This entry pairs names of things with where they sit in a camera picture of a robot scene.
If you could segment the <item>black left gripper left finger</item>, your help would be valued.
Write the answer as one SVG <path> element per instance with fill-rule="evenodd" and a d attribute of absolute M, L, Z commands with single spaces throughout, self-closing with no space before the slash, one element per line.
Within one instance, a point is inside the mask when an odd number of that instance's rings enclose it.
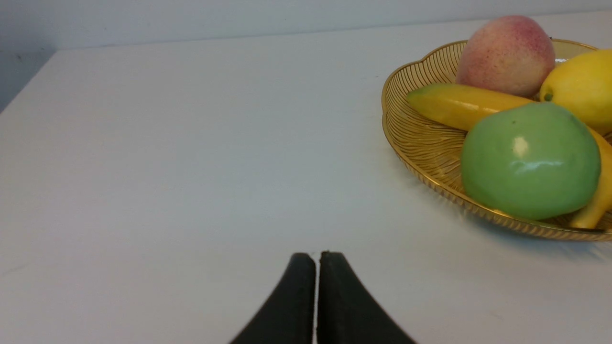
<path fill-rule="evenodd" d="M 313 341 L 316 265 L 293 253 L 282 278 L 233 344 L 310 344 Z"/>

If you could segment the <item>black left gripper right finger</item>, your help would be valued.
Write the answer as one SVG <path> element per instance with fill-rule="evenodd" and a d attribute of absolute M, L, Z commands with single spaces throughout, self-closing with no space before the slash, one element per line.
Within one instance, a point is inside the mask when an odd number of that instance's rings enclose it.
<path fill-rule="evenodd" d="M 413 344 L 367 291 L 341 252 L 322 252 L 317 302 L 319 344 Z"/>

